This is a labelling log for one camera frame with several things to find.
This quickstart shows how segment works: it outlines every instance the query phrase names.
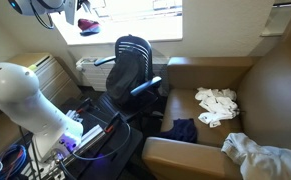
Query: black office chair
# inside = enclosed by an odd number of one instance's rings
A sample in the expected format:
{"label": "black office chair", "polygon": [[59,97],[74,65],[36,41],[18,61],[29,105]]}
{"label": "black office chair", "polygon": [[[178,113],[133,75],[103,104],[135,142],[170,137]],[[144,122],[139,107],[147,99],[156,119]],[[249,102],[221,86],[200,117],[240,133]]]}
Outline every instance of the black office chair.
{"label": "black office chair", "polygon": [[[145,110],[150,109],[160,96],[158,88],[161,77],[153,77],[150,43],[132,35],[120,37],[115,43],[115,56],[97,60],[94,65],[100,66],[110,61],[115,64],[106,80],[107,91],[99,97],[95,105],[111,116],[119,112],[125,122],[141,118]],[[137,81],[128,84],[127,76],[132,79],[137,76]],[[122,84],[133,87],[122,87]],[[127,93],[124,98],[119,99],[116,92],[122,89]]]}

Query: black bag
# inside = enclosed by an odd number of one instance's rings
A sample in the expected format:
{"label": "black bag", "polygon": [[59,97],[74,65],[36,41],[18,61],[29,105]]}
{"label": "black bag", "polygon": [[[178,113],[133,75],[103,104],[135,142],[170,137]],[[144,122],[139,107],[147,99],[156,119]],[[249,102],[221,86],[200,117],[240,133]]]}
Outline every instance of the black bag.
{"label": "black bag", "polygon": [[107,77],[107,93],[115,103],[123,105],[132,98],[130,91],[142,84],[144,77],[144,57],[137,51],[124,50]]}

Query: white towel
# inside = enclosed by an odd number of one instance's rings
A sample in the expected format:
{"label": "white towel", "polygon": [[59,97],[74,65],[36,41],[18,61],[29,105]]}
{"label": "white towel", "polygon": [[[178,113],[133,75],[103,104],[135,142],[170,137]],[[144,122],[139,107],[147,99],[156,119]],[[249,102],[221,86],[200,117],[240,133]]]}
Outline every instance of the white towel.
{"label": "white towel", "polygon": [[220,126],[220,120],[232,119],[237,113],[236,93],[230,89],[219,91],[218,89],[197,88],[198,93],[195,99],[201,101],[200,106],[208,112],[200,114],[198,117],[211,128]]}
{"label": "white towel", "polygon": [[245,180],[291,179],[291,149],[260,146],[244,133],[230,133],[221,149]]}

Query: radiator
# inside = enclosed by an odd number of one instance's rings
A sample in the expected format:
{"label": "radiator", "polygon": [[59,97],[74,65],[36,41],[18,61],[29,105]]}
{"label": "radiator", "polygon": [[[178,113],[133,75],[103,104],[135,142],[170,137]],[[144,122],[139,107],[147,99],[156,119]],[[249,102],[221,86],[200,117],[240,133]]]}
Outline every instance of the radiator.
{"label": "radiator", "polygon": [[[101,66],[94,66],[94,61],[104,57],[82,57],[76,63],[76,69],[83,73],[95,91],[106,91],[106,78],[114,66],[114,62],[108,62]],[[159,92],[162,96],[168,94],[167,63],[168,57],[153,57],[153,72],[155,76],[162,78]]]}

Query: cable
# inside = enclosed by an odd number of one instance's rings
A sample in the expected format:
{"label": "cable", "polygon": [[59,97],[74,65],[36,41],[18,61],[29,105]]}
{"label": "cable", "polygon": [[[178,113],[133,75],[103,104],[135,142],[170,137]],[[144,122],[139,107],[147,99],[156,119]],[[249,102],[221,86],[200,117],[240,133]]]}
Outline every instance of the cable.
{"label": "cable", "polygon": [[[23,132],[23,130],[22,130],[22,127],[21,126],[18,126],[18,130],[19,130],[19,132],[21,133],[21,135],[22,135],[22,139],[23,139],[23,141],[24,141],[24,146],[25,146],[25,148],[26,148],[26,155],[28,156],[28,157],[30,157],[29,156],[29,152],[28,152],[28,147],[27,147],[27,143],[26,143],[26,139],[25,139],[25,135],[24,135],[24,132]],[[33,173],[33,177],[34,177],[34,179],[36,179],[35,178],[35,170],[34,170],[34,167],[33,167],[33,162],[31,161],[31,159],[29,160],[29,165],[30,165],[30,167],[31,167],[31,170],[32,170],[32,173]]]}
{"label": "cable", "polygon": [[32,7],[33,13],[34,13],[34,15],[35,15],[37,21],[38,21],[38,22],[39,22],[43,27],[45,27],[46,29],[54,29],[54,23],[53,23],[53,20],[52,20],[50,14],[47,13],[47,17],[48,17],[49,24],[50,24],[50,25],[47,25],[47,24],[44,22],[44,20],[43,20],[43,19],[39,16],[39,14],[37,13],[36,9],[35,9],[34,6],[33,6],[32,0],[30,0],[30,5],[31,5],[31,7]]}
{"label": "cable", "polygon": [[9,160],[12,154],[18,152],[17,157],[9,165],[4,164],[4,168],[0,172],[0,179],[8,179],[17,173],[23,164],[26,162],[26,149],[23,145],[12,145],[0,156],[0,161],[3,163]]}
{"label": "cable", "polygon": [[58,167],[64,172],[64,174],[68,177],[68,179],[76,180],[76,178],[66,169],[63,161],[59,161]]}
{"label": "cable", "polygon": [[36,150],[35,150],[35,147],[34,147],[36,145],[36,143],[34,144],[33,140],[31,140],[31,143],[32,143],[32,150],[33,150],[34,159],[35,159],[35,163],[36,163],[38,178],[39,178],[39,180],[41,180],[42,179],[41,171],[40,171],[39,166],[38,166],[37,154],[36,154]]}
{"label": "cable", "polygon": [[105,158],[105,157],[108,157],[108,156],[114,154],[115,152],[117,152],[118,150],[120,150],[120,149],[121,149],[121,148],[122,148],[122,147],[127,143],[127,141],[129,140],[129,137],[130,137],[130,135],[131,135],[131,127],[129,126],[128,123],[124,123],[124,124],[126,124],[126,126],[127,126],[127,128],[128,128],[128,135],[127,135],[125,141],[124,141],[124,142],[123,142],[123,143],[122,143],[118,148],[116,148],[115,150],[113,150],[112,152],[110,152],[110,153],[108,153],[108,154],[106,154],[106,155],[104,155],[104,156],[97,157],[97,158],[83,158],[83,157],[78,156],[78,155],[75,154],[74,152],[72,152],[71,154],[72,154],[75,158],[80,159],[80,160],[84,160],[84,161],[94,161],[94,160],[102,159],[102,158]]}

